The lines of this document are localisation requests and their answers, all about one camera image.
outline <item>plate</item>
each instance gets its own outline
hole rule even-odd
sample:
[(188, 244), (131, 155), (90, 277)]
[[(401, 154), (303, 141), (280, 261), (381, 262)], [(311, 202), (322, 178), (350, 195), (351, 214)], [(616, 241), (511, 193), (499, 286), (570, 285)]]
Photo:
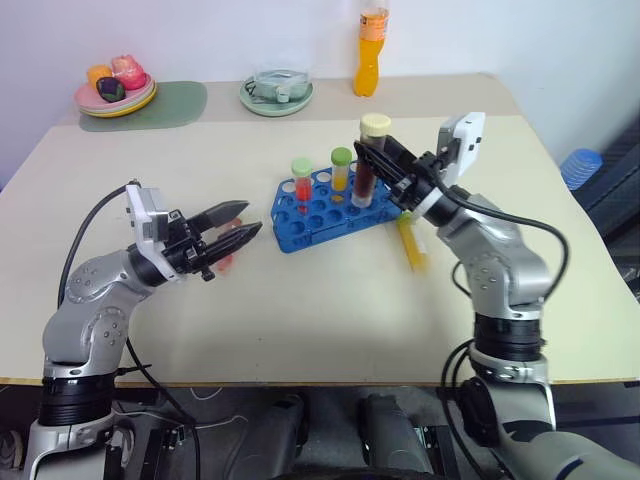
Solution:
[(114, 110), (117, 108), (128, 107), (136, 100), (140, 99), (140, 97), (144, 97), (151, 89), (154, 88), (155, 82), (151, 76), (147, 75), (146, 78), (147, 80), (142, 87), (135, 90), (127, 90), (126, 97), (119, 102), (107, 102), (98, 94), (96, 89), (88, 83), (85, 83), (76, 90), (76, 93), (73, 95), (73, 100), (79, 108), (86, 110)]
[(153, 100), (153, 98), (156, 96), (157, 92), (158, 92), (158, 88), (154, 86), (153, 90), (151, 90), (151, 94), (148, 97), (146, 97), (144, 100), (142, 100), (139, 103), (136, 103), (135, 105), (128, 106), (127, 108), (123, 108), (123, 109), (115, 111), (115, 112), (96, 112), (96, 111), (92, 111), (92, 110), (84, 110), (83, 108), (79, 108), (79, 110), (80, 110), (80, 112), (84, 113), (85, 115), (90, 115), (92, 117), (98, 117), (98, 118), (122, 117), (123, 115), (128, 115), (128, 114), (133, 113), (133, 112), (135, 112), (137, 110), (140, 110), (147, 103), (149, 103), (151, 100)]
[(138, 105), (140, 102), (143, 102), (147, 99), (147, 97), (149, 97), (149, 95), (151, 95), (151, 92), (153, 92), (153, 90), (156, 90), (157, 86), (156, 83), (153, 82), (152, 88), (145, 93), (144, 95), (141, 95), (139, 97), (137, 97), (135, 100), (125, 104), (124, 106), (120, 106), (120, 107), (116, 107), (116, 108), (103, 108), (103, 109), (93, 109), (93, 108), (84, 108), (84, 107), (78, 107), (79, 110), (83, 111), (84, 113), (116, 113), (116, 112), (121, 112), (122, 110), (127, 110), (131, 107), (134, 107), (136, 105)]
[(284, 117), (285, 115), (296, 113), (306, 107), (313, 96), (313, 84), (309, 83), (307, 93), (298, 101), (288, 103), (253, 103), (252, 97), (245, 87), (247, 83), (252, 81), (253, 77), (249, 77), (242, 82), (239, 95), (240, 101), (248, 110), (263, 117)]

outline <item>blue container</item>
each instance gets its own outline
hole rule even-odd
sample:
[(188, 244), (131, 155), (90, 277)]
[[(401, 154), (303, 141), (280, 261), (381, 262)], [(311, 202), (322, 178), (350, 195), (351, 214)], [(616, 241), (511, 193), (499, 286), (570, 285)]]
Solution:
[[(344, 192), (331, 190), (331, 168), (313, 172), (313, 192), (307, 202), (308, 211), (299, 211), (300, 203), (292, 190), (293, 180), (278, 185), (271, 207), (273, 233), (280, 250), (291, 253), (334, 238), (394, 220), (401, 211), (389, 199), (389, 189), (382, 180), (376, 181), (373, 200), (368, 208), (360, 209), (351, 204), (351, 191), (355, 174), (349, 171), (349, 182)], [(332, 198), (343, 200), (336, 203)]]
[(560, 166), (560, 174), (569, 190), (577, 190), (602, 166), (598, 152), (580, 148), (574, 150)]

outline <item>stacked plates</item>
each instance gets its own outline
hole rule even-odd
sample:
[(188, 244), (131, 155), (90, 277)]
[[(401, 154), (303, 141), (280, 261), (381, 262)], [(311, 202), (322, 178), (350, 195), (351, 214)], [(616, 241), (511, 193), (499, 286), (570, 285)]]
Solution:
[(126, 97), (119, 102), (107, 102), (98, 94), (96, 89), (88, 83), (85, 83), (76, 90), (73, 99), (82, 113), (86, 113), (92, 117), (120, 117), (140, 110), (153, 100), (157, 91), (158, 87), (156, 86), (156, 82), (147, 75), (147, 81), (144, 86), (136, 90), (127, 90)]

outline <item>yellow test tube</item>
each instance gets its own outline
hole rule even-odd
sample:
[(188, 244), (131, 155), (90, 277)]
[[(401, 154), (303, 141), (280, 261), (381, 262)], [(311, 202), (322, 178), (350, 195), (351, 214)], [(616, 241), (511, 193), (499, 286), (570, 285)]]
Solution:
[(334, 191), (331, 201), (334, 203), (344, 201), (344, 195), (335, 192), (344, 192), (347, 189), (349, 166), (352, 159), (351, 150), (346, 147), (337, 147), (331, 152), (331, 189)]
[(426, 272), (429, 257), (422, 241), (416, 235), (415, 226), (411, 220), (411, 213), (404, 212), (396, 219), (396, 226), (402, 238), (407, 259), (414, 272)]

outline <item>yellow cap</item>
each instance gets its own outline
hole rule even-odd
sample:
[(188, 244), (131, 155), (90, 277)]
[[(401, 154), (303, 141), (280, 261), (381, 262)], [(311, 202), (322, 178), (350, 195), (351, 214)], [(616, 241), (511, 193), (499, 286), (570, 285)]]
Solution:
[(384, 137), (391, 131), (391, 119), (381, 113), (365, 113), (360, 118), (360, 133), (367, 137)]

